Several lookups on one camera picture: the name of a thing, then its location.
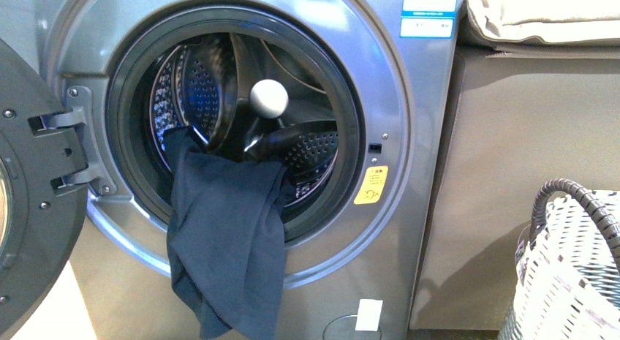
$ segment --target dark garment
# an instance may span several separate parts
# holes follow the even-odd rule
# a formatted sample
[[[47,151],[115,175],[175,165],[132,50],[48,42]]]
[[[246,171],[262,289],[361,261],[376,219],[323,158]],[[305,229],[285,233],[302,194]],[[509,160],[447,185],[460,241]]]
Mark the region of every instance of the dark garment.
[[[285,168],[204,154],[192,137],[175,129],[164,140],[174,173],[173,289],[200,321],[201,339],[231,328],[251,340],[273,339],[284,281]]]

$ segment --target laundry basket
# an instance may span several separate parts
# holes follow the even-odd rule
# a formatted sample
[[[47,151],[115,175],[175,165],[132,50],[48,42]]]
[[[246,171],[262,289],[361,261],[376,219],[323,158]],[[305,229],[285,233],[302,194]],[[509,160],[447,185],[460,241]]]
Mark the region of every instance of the laundry basket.
[[[547,204],[557,191],[570,195]],[[618,192],[567,179],[542,187],[498,339],[620,339],[619,205]]]

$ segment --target gray basket handle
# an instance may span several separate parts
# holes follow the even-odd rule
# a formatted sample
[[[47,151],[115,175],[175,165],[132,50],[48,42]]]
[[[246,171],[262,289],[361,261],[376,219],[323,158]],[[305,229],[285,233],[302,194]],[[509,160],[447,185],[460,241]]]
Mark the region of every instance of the gray basket handle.
[[[529,240],[534,241],[538,233],[547,225],[547,201],[554,192],[566,192],[583,207],[597,225],[607,246],[611,251],[616,268],[620,271],[620,224],[600,200],[589,190],[574,181],[558,178],[548,181],[540,188],[532,209],[532,225],[529,228]]]

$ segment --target washing machine door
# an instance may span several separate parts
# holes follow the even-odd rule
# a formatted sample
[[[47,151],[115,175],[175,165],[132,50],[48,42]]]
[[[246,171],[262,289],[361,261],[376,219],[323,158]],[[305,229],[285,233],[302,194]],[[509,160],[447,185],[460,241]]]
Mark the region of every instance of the washing machine door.
[[[10,339],[64,267],[86,215],[80,126],[39,75],[0,40],[0,339]]]

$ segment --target screw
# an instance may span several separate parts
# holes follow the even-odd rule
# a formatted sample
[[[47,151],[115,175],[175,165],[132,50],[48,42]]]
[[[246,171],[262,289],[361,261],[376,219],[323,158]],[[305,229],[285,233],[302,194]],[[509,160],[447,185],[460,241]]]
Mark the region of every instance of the screw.
[[[2,115],[5,118],[13,118],[15,117],[15,111],[14,110],[4,110],[4,112],[2,113]]]

